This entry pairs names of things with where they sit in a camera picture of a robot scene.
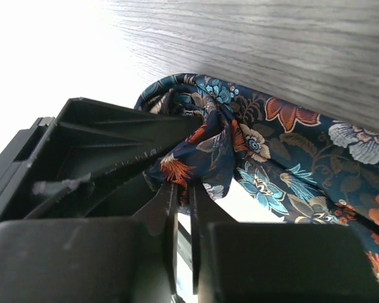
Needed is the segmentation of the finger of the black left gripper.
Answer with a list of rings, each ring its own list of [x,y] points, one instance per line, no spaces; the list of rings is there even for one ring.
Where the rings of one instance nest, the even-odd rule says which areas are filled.
[[[85,217],[201,124],[197,116],[69,99],[1,152],[0,221]]]

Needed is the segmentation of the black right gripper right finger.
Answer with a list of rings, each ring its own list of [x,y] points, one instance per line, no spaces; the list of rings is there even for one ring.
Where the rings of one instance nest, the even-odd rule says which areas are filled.
[[[193,289],[198,295],[233,295],[240,224],[214,202],[201,184],[190,187]]]

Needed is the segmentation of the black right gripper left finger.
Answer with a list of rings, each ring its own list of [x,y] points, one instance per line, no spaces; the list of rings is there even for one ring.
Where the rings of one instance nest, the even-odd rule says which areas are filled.
[[[140,295],[176,295],[178,186],[164,183],[131,218],[145,226],[136,285]]]

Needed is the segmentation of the navy floral silk tie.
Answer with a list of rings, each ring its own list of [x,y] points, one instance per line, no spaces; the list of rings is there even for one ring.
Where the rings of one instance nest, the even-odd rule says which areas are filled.
[[[237,181],[285,223],[350,227],[379,282],[379,133],[200,74],[152,83],[135,109],[202,119],[145,171],[148,183],[200,179],[216,200]]]

